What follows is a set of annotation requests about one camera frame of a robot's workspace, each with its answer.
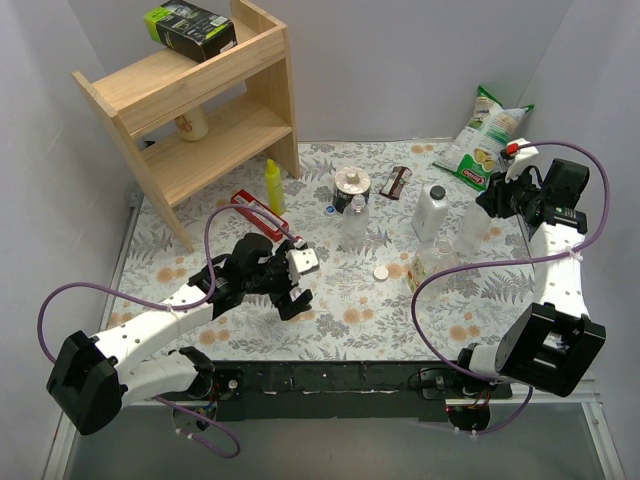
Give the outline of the clear bottle with label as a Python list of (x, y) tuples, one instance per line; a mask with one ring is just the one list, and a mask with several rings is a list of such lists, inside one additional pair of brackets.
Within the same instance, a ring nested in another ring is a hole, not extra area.
[(437, 237), (421, 243), (407, 272), (407, 283), (414, 294), (418, 287), (428, 278), (441, 271), (452, 268), (457, 263), (454, 245), (448, 237)]

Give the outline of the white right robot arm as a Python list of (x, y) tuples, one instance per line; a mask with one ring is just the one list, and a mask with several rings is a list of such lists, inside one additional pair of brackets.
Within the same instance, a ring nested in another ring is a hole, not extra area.
[(513, 160), (492, 175), (477, 203), (490, 216), (524, 221), (534, 266), (534, 295), (497, 345), (472, 343), (460, 366), (492, 380), (516, 380), (560, 397), (570, 395), (601, 350), (604, 326), (590, 319), (582, 295), (577, 247), (588, 230), (577, 210), (589, 180), (587, 167), (561, 159), (546, 175)]

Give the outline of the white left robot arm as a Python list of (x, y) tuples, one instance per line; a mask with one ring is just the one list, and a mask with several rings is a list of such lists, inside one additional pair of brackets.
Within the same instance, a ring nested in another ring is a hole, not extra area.
[(163, 394), (200, 400), (215, 388), (215, 366), (194, 347), (159, 360), (152, 354), (178, 337), (238, 307), (248, 295), (266, 295), (283, 321), (310, 309), (310, 290), (291, 294), (302, 276), (320, 267), (303, 240), (279, 246), (256, 233), (233, 251), (212, 258), (158, 310), (88, 336), (67, 337), (46, 389), (82, 435), (98, 432), (125, 407)]

